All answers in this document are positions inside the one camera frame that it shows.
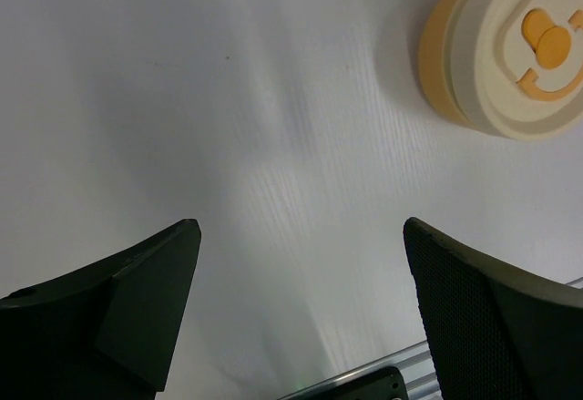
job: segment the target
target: white tabletop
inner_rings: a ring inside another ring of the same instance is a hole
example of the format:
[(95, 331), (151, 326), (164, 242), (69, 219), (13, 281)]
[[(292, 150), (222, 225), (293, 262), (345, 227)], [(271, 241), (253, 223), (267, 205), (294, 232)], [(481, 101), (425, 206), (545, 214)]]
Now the white tabletop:
[(274, 398), (424, 339), (404, 221), (583, 275), (583, 126), (430, 110), (436, 0), (0, 0), (0, 293), (181, 218), (199, 266), (163, 399)]

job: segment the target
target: orange curved line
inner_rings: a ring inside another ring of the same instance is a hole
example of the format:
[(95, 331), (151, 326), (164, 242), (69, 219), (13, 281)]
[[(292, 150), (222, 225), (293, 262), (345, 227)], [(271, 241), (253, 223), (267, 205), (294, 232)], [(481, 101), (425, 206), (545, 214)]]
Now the orange curved line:
[(546, 92), (546, 90), (537, 86), (537, 81), (537, 72), (534, 69), (529, 69), (525, 75), (520, 78), (517, 84), (523, 92), (533, 99), (545, 102), (558, 101), (575, 91), (575, 89), (583, 82), (583, 67), (579, 70), (579, 73), (573, 81), (555, 92)]

